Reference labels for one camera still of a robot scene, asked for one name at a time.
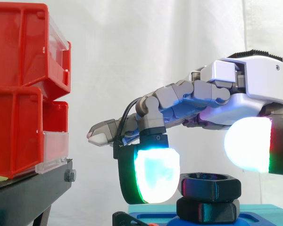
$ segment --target blue platform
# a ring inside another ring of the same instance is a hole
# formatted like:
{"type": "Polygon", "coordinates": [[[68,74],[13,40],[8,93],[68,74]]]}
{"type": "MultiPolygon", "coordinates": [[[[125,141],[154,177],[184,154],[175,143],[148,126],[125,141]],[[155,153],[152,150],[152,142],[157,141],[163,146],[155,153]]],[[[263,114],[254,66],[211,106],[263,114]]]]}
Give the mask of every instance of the blue platform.
{"type": "MultiPolygon", "coordinates": [[[[150,204],[145,204],[145,205],[130,205],[129,206],[129,213],[139,213],[139,217],[141,221],[145,223],[156,223],[159,225],[166,225],[167,222],[169,222],[174,216],[176,212],[176,206],[175,205],[150,205],[150,204]],[[159,218],[160,216],[166,217],[166,214],[168,214],[169,218],[159,218]]],[[[276,226],[283,226],[283,209],[278,208],[274,205],[240,205],[240,212],[251,212],[255,213],[255,218],[256,214],[257,219],[261,224],[256,222],[257,220],[246,220],[245,218],[241,219],[238,223],[239,224],[233,224],[233,226],[269,226],[269,225],[276,225],[276,226]]],[[[193,224],[183,224],[182,221],[180,224],[179,220],[173,220],[172,224],[168,224],[170,226],[176,226],[176,225],[190,225],[192,226],[193,224]]]]}

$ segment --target black bracket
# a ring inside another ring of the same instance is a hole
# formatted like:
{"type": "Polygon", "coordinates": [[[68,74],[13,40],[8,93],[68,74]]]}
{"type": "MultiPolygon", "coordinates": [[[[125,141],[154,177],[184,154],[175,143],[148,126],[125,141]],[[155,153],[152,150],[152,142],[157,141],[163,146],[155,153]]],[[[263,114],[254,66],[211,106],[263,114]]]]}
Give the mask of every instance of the black bracket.
{"type": "Polygon", "coordinates": [[[125,212],[115,212],[112,215],[112,226],[149,226],[125,212]]]}

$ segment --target stacked hex nuts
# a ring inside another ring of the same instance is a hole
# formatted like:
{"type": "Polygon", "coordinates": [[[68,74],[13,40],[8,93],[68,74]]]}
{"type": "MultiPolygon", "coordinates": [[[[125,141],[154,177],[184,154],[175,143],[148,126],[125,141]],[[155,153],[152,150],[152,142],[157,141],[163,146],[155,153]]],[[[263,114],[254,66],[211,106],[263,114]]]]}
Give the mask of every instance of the stacked hex nuts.
{"type": "Polygon", "coordinates": [[[239,216],[241,182],[229,175],[181,174],[177,201],[180,219],[197,224],[230,224],[239,216]]]}

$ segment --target red storage bin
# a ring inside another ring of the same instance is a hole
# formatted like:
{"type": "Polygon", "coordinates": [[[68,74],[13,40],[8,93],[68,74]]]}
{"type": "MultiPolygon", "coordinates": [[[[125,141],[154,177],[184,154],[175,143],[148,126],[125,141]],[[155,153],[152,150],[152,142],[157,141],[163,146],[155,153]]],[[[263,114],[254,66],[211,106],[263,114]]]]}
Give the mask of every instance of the red storage bin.
{"type": "Polygon", "coordinates": [[[36,86],[48,100],[70,93],[70,50],[46,5],[0,2],[0,86],[36,86]]]}
{"type": "Polygon", "coordinates": [[[13,178],[35,166],[43,173],[65,164],[67,120],[68,104],[43,101],[37,87],[0,87],[0,176],[13,178]]]}

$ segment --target white curtain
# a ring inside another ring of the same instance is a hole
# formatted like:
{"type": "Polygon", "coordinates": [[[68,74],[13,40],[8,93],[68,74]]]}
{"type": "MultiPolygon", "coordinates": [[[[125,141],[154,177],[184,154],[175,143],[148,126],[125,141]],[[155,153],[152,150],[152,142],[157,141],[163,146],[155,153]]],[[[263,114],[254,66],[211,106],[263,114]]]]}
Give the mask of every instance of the white curtain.
{"type": "MultiPolygon", "coordinates": [[[[72,43],[72,91],[62,99],[69,103],[69,157],[77,180],[52,205],[49,226],[108,226],[112,213],[127,211],[112,148],[87,142],[92,125],[121,117],[133,99],[232,53],[258,48],[283,56],[283,0],[35,2],[49,6],[72,43]]],[[[241,203],[283,207],[283,177],[234,166],[224,152],[224,134],[169,129],[182,172],[230,174],[242,182],[241,203]]]]}

